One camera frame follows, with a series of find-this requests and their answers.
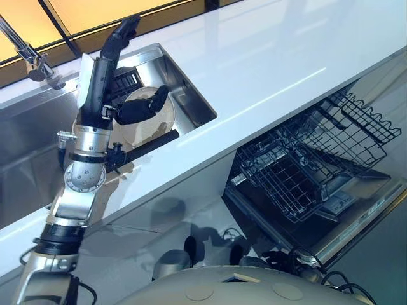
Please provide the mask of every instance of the kitchen sink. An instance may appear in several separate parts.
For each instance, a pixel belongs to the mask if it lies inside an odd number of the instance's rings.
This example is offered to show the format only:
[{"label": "kitchen sink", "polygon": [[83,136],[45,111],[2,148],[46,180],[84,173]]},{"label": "kitchen sink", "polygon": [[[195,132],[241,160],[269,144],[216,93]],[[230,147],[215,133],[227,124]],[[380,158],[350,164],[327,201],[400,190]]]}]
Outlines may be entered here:
[{"label": "kitchen sink", "polygon": [[[216,113],[167,52],[152,44],[125,55],[118,67],[136,67],[144,86],[167,85],[180,137]],[[63,89],[22,98],[0,112],[0,229],[52,202],[62,185],[57,132],[71,131],[78,109],[78,74]]]}]

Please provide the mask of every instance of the window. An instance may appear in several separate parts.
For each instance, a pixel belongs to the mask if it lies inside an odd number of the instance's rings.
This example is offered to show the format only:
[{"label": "window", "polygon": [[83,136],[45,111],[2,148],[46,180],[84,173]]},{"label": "window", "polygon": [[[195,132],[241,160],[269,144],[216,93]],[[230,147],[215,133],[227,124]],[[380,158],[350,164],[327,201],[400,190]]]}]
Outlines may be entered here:
[{"label": "window", "polygon": [[[24,41],[48,54],[53,67],[99,50],[121,20],[135,13],[141,15],[140,36],[237,1],[3,0],[0,13]],[[0,88],[26,77],[25,62],[0,34]]]}]

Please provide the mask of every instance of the white countertop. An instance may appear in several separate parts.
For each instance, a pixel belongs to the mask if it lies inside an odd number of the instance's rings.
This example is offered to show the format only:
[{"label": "white countertop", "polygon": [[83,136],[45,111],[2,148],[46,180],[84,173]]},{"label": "white countertop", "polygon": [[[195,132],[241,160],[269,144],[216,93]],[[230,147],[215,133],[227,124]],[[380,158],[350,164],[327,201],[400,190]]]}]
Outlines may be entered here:
[{"label": "white countertop", "polygon": [[[145,202],[404,48],[406,9],[405,0],[245,0],[135,38],[122,54],[160,43],[217,118],[135,160],[104,217]],[[75,60],[58,70],[79,67]],[[7,86],[0,106],[30,90],[39,85],[28,79]],[[19,265],[46,213],[0,230],[0,276]]]}]

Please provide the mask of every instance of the open dishwasher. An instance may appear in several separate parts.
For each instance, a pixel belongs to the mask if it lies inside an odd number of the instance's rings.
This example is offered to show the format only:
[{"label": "open dishwasher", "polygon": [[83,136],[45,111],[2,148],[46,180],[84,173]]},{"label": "open dishwasher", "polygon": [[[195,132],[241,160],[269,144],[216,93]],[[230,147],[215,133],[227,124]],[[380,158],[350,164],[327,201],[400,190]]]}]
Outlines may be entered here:
[{"label": "open dishwasher", "polygon": [[374,169],[401,129],[351,87],[240,147],[223,196],[277,248],[326,266],[407,196],[403,179]]}]

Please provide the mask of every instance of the wire rack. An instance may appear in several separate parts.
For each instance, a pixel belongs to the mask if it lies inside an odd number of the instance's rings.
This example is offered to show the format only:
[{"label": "wire rack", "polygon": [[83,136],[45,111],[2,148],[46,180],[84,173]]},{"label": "wire rack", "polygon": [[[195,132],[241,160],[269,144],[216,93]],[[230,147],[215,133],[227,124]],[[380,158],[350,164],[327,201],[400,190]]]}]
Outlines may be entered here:
[{"label": "wire rack", "polygon": [[386,157],[383,145],[400,134],[362,100],[338,91],[241,147],[235,162],[288,219],[304,221]]}]

